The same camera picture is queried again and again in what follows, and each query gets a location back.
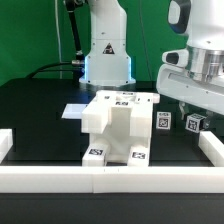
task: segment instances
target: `green wall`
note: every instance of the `green wall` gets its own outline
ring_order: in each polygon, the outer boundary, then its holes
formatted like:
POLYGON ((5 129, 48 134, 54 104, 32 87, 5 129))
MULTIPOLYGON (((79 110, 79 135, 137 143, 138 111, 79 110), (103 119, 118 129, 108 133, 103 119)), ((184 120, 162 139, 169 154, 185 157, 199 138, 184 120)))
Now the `green wall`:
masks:
MULTIPOLYGON (((139 0, 119 0, 127 11, 127 52, 133 57, 134 77, 148 81, 139 0)), ((169 0, 141 0, 142 20, 150 73, 156 80, 162 52, 185 46, 167 24, 169 0)), ((70 24, 63 0, 58 0, 63 60, 74 58, 70 24)), ((0 85, 13 78, 25 77, 36 68, 59 61, 54 0, 7 0, 0 3, 0 85)), ((84 53, 90 48, 88 6, 76 11, 84 53)), ((47 77, 59 78, 59 74, 47 77)))

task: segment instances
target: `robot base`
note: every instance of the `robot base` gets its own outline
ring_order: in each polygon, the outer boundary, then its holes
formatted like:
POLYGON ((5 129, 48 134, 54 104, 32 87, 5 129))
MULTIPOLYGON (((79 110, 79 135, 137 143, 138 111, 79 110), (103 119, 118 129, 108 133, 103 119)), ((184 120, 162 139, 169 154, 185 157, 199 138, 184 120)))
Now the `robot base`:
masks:
POLYGON ((100 86, 100 85, 92 85, 90 83, 79 83, 80 89, 90 90, 93 92, 97 92, 98 90, 115 90, 115 91, 134 91, 136 88, 136 83, 130 83, 121 86, 100 86))

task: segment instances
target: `cube with marker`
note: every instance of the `cube with marker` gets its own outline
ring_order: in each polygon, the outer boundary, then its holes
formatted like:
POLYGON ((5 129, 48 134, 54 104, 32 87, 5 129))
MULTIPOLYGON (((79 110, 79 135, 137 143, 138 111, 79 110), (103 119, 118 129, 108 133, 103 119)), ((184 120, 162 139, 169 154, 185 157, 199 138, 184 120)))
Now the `cube with marker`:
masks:
POLYGON ((157 112, 156 129, 170 130, 171 128, 171 113, 157 112))
POLYGON ((186 129, 191 132, 199 133, 203 129, 203 122, 206 117, 200 114, 192 114, 187 116, 186 129))

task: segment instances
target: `white block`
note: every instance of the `white block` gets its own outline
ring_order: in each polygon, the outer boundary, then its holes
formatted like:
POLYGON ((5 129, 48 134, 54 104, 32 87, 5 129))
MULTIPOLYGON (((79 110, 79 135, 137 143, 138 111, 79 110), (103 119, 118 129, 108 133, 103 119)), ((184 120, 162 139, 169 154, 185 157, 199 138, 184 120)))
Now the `white block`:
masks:
POLYGON ((133 106, 130 117, 130 136, 151 138, 152 111, 152 103, 133 106))
POLYGON ((171 113, 157 112, 156 129, 170 130, 171 128, 171 113))
POLYGON ((96 93, 96 97, 98 102, 111 102, 116 100, 116 92, 108 90, 99 90, 96 93))
POLYGON ((137 93, 135 103, 153 103, 153 93, 137 93))
POLYGON ((109 118, 109 108, 105 104, 91 102, 82 113, 82 132, 102 134, 109 118))
POLYGON ((202 129, 202 122, 205 118, 206 117, 199 114, 192 114, 187 116, 186 129, 191 132, 199 133, 200 129, 202 129))
POLYGON ((67 104, 62 114, 63 119, 81 119, 87 104, 67 104))
POLYGON ((105 166, 109 152, 110 145, 105 140, 90 144, 82 159, 82 166, 105 166))
POLYGON ((149 149, 142 145, 132 146, 128 158, 128 166, 147 167, 149 165, 149 149))
POLYGON ((216 167, 224 167, 224 145, 210 131, 201 131, 198 146, 216 167))
POLYGON ((13 145, 12 130, 0 129, 0 163, 13 145))

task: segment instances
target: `white cube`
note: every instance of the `white cube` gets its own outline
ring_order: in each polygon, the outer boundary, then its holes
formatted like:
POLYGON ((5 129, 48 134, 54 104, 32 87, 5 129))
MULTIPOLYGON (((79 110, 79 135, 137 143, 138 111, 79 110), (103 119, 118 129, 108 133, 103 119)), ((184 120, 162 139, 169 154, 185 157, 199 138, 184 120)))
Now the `white cube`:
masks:
POLYGON ((156 129, 170 130, 171 128, 171 113, 157 112, 156 129))
POLYGON ((149 148, 145 148, 141 145, 132 146, 127 165, 147 167, 149 165, 149 148))
POLYGON ((103 140, 89 145, 82 158, 82 166, 105 166, 107 155, 110 152, 110 145, 103 140))
POLYGON ((201 116, 200 114, 188 115, 185 128, 191 132, 199 133, 203 128, 203 121, 205 118, 206 117, 201 116))

